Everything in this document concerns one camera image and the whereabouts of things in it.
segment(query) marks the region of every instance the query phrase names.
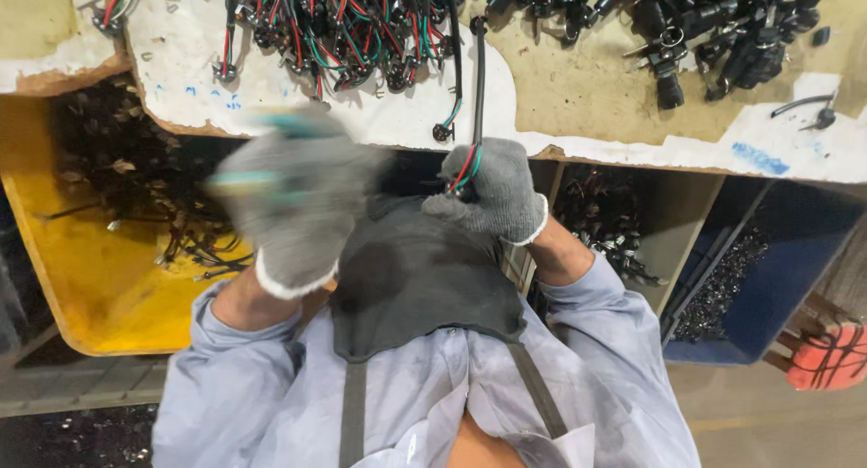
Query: workbench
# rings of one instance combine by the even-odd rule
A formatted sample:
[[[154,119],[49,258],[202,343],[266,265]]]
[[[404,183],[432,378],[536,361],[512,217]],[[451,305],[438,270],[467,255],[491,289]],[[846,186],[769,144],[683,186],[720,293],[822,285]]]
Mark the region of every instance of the workbench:
[[[491,19],[486,35],[484,134],[520,141],[541,159],[867,182],[862,164],[867,161],[867,10],[860,2],[824,0],[819,26],[832,30],[826,46],[812,47],[811,32],[801,35],[789,46],[790,61],[781,75],[717,103],[704,102],[704,82],[688,56],[680,74],[686,103],[667,111],[656,107],[653,75],[622,57],[643,43],[631,32],[626,12],[613,12],[584,30],[569,50],[548,34],[562,30],[555,19],[540,22],[542,32],[535,37],[523,11],[507,12]],[[431,136],[453,104],[449,61],[441,73],[432,66],[427,80],[421,75],[422,81],[402,94],[389,92],[381,73],[357,90],[327,93],[332,113],[365,144],[449,150],[469,142],[476,47],[466,24],[484,6],[485,0],[467,0],[461,8],[465,100],[454,141],[440,144]],[[84,10],[77,12],[89,22]],[[279,66],[279,55],[257,48],[246,28],[238,29],[233,47],[239,53],[238,78],[231,84],[212,78],[211,63],[222,55],[224,17],[224,0],[138,0],[130,13],[126,47],[140,94],[146,110],[169,130],[254,136],[266,130],[251,118],[257,109],[310,104],[309,76],[299,78]],[[107,49],[110,41],[89,33],[95,32],[92,26],[78,29],[81,35],[59,42],[55,62],[66,56],[69,67],[76,66],[81,53],[69,47],[72,43],[83,44],[85,51],[101,47],[105,59],[114,56]],[[0,66],[27,74],[48,65],[43,57]],[[2,85],[7,92],[9,87]],[[17,90],[28,92],[20,78]],[[834,90],[839,115],[828,130],[799,131],[816,117],[815,104],[769,117],[784,103]]]

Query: light blue work shirt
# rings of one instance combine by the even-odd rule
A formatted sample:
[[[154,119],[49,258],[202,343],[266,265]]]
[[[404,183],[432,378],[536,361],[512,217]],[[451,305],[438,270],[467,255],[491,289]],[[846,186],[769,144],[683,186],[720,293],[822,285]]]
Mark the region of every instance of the light blue work shirt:
[[[170,360],[154,467],[336,467],[346,362],[334,353],[331,310],[300,334],[298,317],[236,331],[211,314],[225,283],[193,302],[191,345]],[[530,468],[699,466],[644,297],[600,255],[579,281],[543,290],[551,329],[522,298],[520,339],[567,434],[548,438],[505,344],[443,328],[368,361],[355,466],[445,466],[465,408]]]

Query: blue plastic bin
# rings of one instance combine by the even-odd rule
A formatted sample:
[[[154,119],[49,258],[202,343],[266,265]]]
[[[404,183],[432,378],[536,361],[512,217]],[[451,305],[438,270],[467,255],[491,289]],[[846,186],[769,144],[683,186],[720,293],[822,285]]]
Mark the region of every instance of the blue plastic bin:
[[[770,248],[747,269],[741,292],[723,318],[728,338],[694,344],[671,339],[663,349],[666,360],[715,365],[750,365],[760,360],[863,212],[861,202],[809,185],[777,182],[766,193],[764,185],[763,179],[727,178],[678,279],[677,285],[683,287],[690,275],[695,277],[713,243],[719,244],[725,232],[736,235],[741,230],[738,221],[767,236]],[[718,246],[712,251],[725,250]],[[663,339],[670,338],[682,311],[677,295],[677,291],[672,294],[662,313]]]

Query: black apron strap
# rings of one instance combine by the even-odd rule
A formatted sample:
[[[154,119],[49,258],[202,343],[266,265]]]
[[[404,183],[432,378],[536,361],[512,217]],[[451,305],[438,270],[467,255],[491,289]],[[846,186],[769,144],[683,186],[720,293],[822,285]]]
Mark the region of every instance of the black apron strap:
[[[368,389],[368,364],[347,363],[340,425],[340,468],[350,468],[364,458],[364,399]]]
[[[563,417],[560,416],[557,404],[554,403],[554,397],[550,395],[550,390],[542,379],[542,374],[533,362],[530,353],[524,343],[509,343],[509,352],[515,360],[517,372],[524,380],[530,396],[533,398],[533,404],[536,404],[536,409],[539,415],[542,416],[542,421],[545,422],[545,429],[548,430],[548,435],[552,440],[563,436],[566,433],[566,423],[563,422]]]

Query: gray knit work glove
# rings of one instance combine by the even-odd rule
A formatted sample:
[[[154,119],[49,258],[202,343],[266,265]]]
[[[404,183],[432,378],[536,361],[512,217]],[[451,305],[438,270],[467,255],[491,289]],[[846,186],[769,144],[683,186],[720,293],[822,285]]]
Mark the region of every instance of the gray knit work glove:
[[[327,117],[317,125],[300,137],[278,126],[226,158],[209,182],[256,248],[259,283],[285,300],[309,294],[336,273],[386,159],[381,150],[354,144]]]
[[[451,180],[457,177],[469,151],[469,146],[452,150],[442,163],[440,176]],[[479,170],[471,182],[478,202],[464,203],[456,196],[440,194],[428,197],[421,211],[468,231],[495,234],[516,246],[532,242],[542,232],[548,221],[548,200],[533,190],[523,146],[514,141],[485,138]]]

